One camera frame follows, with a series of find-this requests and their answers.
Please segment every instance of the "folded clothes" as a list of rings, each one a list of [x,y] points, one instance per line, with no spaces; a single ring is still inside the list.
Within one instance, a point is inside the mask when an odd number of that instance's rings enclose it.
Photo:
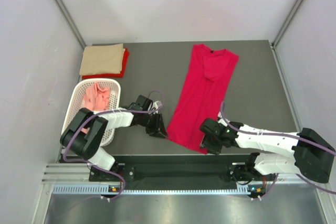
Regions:
[[[123,55],[123,44],[86,47],[83,52],[79,74],[87,76],[101,73],[120,73]]]
[[[125,74],[126,64],[130,52],[127,48],[124,49],[124,57],[122,58],[122,68],[120,73],[101,73],[101,74],[93,74],[89,76],[82,76],[82,79],[91,79],[91,78],[121,78]]]
[[[86,89],[82,107],[92,111],[104,111],[109,108],[111,90],[109,87],[101,88],[95,82]]]

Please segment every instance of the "plastic basket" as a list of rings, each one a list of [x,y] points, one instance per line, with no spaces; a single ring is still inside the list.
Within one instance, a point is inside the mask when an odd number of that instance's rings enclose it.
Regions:
[[[71,120],[75,117],[79,109],[82,107],[83,97],[86,93],[86,88],[94,84],[99,83],[101,87],[109,87],[111,89],[109,110],[113,110],[119,107],[120,100],[120,85],[117,81],[105,78],[94,78],[81,81],[75,86],[72,92],[71,100],[63,123],[62,133],[68,127]],[[100,146],[106,146],[112,142],[114,136],[114,129],[106,130]]]

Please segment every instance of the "pink shirt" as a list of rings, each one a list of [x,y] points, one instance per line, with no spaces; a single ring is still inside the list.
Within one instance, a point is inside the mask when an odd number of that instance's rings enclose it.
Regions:
[[[200,125],[206,118],[217,118],[238,59],[226,49],[216,51],[206,45],[194,45],[181,96],[167,128],[168,139],[207,153],[199,147],[204,136]]]

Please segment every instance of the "metal floor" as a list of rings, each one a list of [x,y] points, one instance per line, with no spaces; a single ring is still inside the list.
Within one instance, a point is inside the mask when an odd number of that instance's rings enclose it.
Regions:
[[[207,41],[125,44],[130,51],[121,86],[120,105],[129,105],[139,94],[159,89],[165,94],[161,112],[165,126],[179,101],[188,71],[192,46],[204,43],[214,50],[228,49],[239,55],[226,97],[226,116],[261,129],[296,131],[269,42]],[[142,127],[120,128],[105,150],[115,155],[196,154],[165,139],[146,135]],[[249,153],[223,149],[222,153]]]
[[[54,213],[47,224],[324,224],[316,190],[307,185],[276,185],[262,201],[247,196],[126,195],[107,203],[89,199],[65,213],[86,196],[53,195]]]

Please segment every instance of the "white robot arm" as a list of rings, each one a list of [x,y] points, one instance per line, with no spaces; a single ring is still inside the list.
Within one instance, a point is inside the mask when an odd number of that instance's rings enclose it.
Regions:
[[[205,133],[201,147],[208,152],[219,154],[223,146],[238,148],[254,148],[266,153],[252,153],[243,167],[234,171],[240,178],[290,173],[300,174],[319,183],[327,183],[331,172],[334,156],[312,145],[288,137],[300,136],[332,151],[319,134],[312,129],[303,128],[301,132],[281,133],[257,129],[246,124],[230,122],[236,131],[229,127],[219,116],[218,120],[206,119],[200,127]]]
[[[118,164],[114,157],[99,147],[105,130],[141,125],[145,127],[148,135],[166,138],[167,132],[163,124],[162,114],[157,111],[160,106],[162,106],[160,101],[153,102],[149,98],[140,95],[136,102],[133,102],[127,108],[118,108],[112,113],[96,116],[84,126],[85,129],[89,128],[88,132],[80,132],[74,139],[70,150],[102,169],[117,171]],[[83,122],[96,113],[98,112],[90,111],[86,108],[80,109],[62,133],[61,145],[67,147]]]

